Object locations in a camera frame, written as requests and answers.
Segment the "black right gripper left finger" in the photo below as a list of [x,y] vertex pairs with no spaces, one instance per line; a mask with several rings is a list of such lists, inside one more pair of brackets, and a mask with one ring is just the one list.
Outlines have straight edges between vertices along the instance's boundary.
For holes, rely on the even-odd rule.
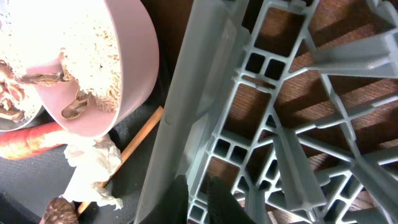
[[185,175],[178,175],[160,202],[143,220],[144,224],[187,224],[188,185]]

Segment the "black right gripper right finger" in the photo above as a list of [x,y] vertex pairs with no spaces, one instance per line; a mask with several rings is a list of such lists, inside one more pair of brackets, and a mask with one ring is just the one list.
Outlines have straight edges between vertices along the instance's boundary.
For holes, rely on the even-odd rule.
[[255,224],[219,177],[212,177],[207,188],[210,224]]

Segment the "pink bowl with rice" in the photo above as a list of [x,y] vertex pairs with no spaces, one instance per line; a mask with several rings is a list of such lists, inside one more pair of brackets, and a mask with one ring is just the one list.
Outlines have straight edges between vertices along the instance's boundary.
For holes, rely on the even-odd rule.
[[1,14],[11,80],[63,129],[103,136],[149,97],[159,48],[140,1],[2,1]]

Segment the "grey dishwasher rack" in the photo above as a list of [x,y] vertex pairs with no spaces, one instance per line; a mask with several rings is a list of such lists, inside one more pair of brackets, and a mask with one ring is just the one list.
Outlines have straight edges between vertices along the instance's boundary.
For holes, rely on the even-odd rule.
[[396,139],[396,1],[193,1],[134,221],[183,175],[184,222],[216,178],[256,223],[396,223]]

